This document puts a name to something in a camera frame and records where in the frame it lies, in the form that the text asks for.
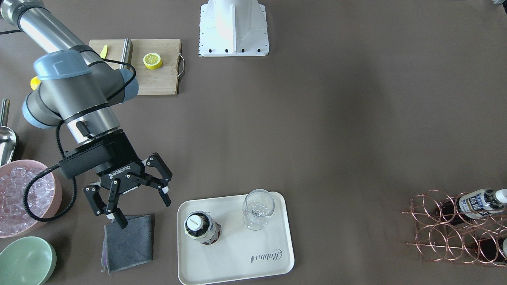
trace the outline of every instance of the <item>drinking glass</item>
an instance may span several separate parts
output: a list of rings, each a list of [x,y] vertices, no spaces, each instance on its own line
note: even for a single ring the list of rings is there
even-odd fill
[[[247,228],[263,229],[275,211],[275,200],[264,189],[255,189],[243,201],[243,221]]]

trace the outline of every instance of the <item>yellow lemon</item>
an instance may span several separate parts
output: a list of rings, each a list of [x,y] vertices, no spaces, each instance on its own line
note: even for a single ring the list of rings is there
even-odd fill
[[[32,90],[36,90],[37,89],[37,86],[41,83],[41,81],[39,80],[39,78],[37,76],[35,76],[34,78],[32,78],[30,80],[30,87],[32,88]]]
[[[162,66],[162,58],[158,53],[151,52],[145,55],[142,61],[148,69],[157,69]]]

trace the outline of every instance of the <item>gripper logo text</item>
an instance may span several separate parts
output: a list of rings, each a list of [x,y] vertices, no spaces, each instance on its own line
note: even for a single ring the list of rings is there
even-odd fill
[[[124,171],[126,171],[126,170],[128,170],[130,168],[131,168],[130,165],[127,165],[127,166],[125,166],[123,168],[120,168],[118,170],[115,170],[115,171],[109,173],[109,179],[113,179],[113,177],[117,176],[118,174],[120,174],[120,173],[122,173],[122,172],[124,172]]]
[[[273,251],[272,254],[263,254],[263,255],[252,256],[252,258],[250,258],[250,263],[253,263],[254,261],[279,260],[281,257],[282,257],[282,251],[279,249],[276,249]]]

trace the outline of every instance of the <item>blue joint cap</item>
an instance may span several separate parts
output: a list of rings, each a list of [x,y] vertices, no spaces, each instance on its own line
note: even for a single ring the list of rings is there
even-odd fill
[[[40,80],[76,77],[91,72],[85,60],[75,50],[48,53],[33,63]]]
[[[28,96],[25,98],[25,101],[23,102],[23,106],[21,107],[23,110],[23,116],[25,119],[30,123],[32,126],[37,127],[39,129],[50,129],[54,128],[55,126],[49,126],[46,124],[43,124],[39,122],[31,113],[30,110],[28,110]]]
[[[129,79],[132,77],[133,73],[126,68],[121,68],[119,69],[119,71],[123,76],[124,83],[129,81]],[[132,82],[130,82],[129,85],[125,87],[125,96],[123,97],[122,103],[125,103],[126,101],[135,98],[138,92],[139,92],[139,83],[137,82],[137,78],[134,78],[134,80],[132,80]]]

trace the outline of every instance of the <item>white tray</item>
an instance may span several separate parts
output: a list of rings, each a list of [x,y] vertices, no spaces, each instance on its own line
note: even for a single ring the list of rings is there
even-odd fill
[[[246,195],[191,200],[178,209],[178,278],[198,285],[285,274],[294,266],[294,251],[285,199],[271,192],[275,211],[260,231],[243,223]],[[184,221],[194,211],[209,212],[222,226],[220,238],[201,244],[185,234]]]

